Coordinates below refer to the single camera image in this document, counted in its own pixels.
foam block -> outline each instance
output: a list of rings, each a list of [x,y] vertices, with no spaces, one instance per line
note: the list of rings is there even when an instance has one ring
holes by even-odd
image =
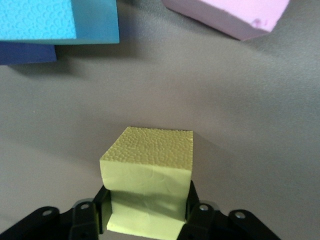
[[[236,39],[270,33],[290,0],[161,0],[178,13],[196,19]]]
[[[111,190],[107,229],[176,240],[185,223],[193,132],[128,127],[100,159]]]
[[[0,41],[6,42],[119,42],[116,0],[2,0],[0,26]]]
[[[0,65],[48,63],[57,61],[54,45],[0,42]]]

pink foam block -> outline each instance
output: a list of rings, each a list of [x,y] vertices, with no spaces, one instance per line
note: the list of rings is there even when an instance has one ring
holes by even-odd
[[[270,33],[290,0],[161,0],[178,13],[196,19],[236,39]]]

metal bolt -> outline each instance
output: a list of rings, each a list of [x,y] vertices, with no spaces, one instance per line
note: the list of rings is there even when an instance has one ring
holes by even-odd
[[[81,209],[84,210],[84,209],[87,209],[89,207],[89,204],[85,203],[83,205],[81,205]]]
[[[201,211],[208,211],[209,210],[209,207],[207,205],[205,205],[205,204],[200,205],[199,208],[200,208]]]
[[[44,211],[44,212],[42,213],[42,216],[45,217],[45,216],[48,216],[48,215],[50,215],[50,214],[52,214],[52,210],[51,210],[51,209]]]
[[[245,219],[246,218],[246,215],[241,212],[241,211],[237,211],[235,214],[234,214],[238,219]]]

yellow block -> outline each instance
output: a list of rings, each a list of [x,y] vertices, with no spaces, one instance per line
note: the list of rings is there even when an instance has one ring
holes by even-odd
[[[110,231],[176,240],[185,223],[193,132],[128,127],[100,159]]]

smooth yellow block face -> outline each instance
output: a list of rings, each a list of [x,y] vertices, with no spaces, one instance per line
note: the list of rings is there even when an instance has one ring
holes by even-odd
[[[128,127],[100,159],[111,190],[107,229],[176,240],[185,223],[193,132]]]

